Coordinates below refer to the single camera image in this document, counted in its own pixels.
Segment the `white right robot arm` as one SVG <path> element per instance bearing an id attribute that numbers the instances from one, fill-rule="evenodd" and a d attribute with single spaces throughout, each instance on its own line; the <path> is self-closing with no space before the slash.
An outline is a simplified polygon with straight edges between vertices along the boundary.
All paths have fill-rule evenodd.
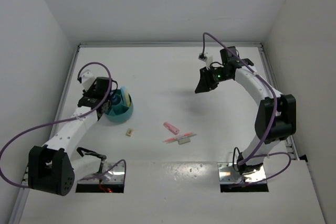
<path id="1" fill-rule="evenodd" d="M 221 62 L 214 62 L 204 53 L 199 60 L 205 67 L 199 71 L 200 80 L 195 93 L 215 90 L 219 83 L 234 80 L 252 97 L 258 106 L 255 119 L 255 137 L 239 153 L 236 169 L 242 175 L 259 170 L 272 149 L 296 132 L 296 99 L 283 94 L 262 78 L 248 59 L 240 59 L 235 47 L 220 50 Z"/>

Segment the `yellow highlighter marker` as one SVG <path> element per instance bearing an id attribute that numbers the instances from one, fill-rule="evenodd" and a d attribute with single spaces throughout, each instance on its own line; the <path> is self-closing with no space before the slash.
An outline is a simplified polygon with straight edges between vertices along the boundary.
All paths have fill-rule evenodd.
<path id="1" fill-rule="evenodd" d="M 123 92 L 123 95 L 124 95 L 124 102 L 125 102 L 125 105 L 127 107 L 130 107 L 131 106 L 131 98 L 130 98 L 130 95 L 128 93 L 128 91 L 124 91 Z"/>

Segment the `teal round organizer container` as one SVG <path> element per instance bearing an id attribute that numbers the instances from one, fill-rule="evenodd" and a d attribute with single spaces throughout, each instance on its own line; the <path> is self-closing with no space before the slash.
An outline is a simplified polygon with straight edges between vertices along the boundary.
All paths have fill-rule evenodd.
<path id="1" fill-rule="evenodd" d="M 128 91 L 125 86 L 122 86 L 119 89 L 111 91 L 111 99 L 113 96 L 117 95 L 120 97 L 120 103 L 118 105 L 111 104 L 111 107 L 107 110 L 105 115 L 110 122 L 115 123 L 115 124 L 121 124 L 121 123 L 126 122 L 133 113 L 132 98 L 130 96 L 131 106 L 127 107 L 124 102 L 124 95 L 123 95 L 124 91 Z"/>

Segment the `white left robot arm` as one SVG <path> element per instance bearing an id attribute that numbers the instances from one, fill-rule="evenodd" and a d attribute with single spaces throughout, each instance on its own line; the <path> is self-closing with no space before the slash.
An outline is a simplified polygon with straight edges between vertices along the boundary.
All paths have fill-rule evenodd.
<path id="1" fill-rule="evenodd" d="M 111 108 L 112 79 L 97 77 L 79 100 L 71 121 L 42 147 L 34 146 L 28 154 L 28 187 L 46 193 L 65 196 L 77 181 L 102 172 L 106 156 L 85 151 L 70 161 L 86 132 Z"/>

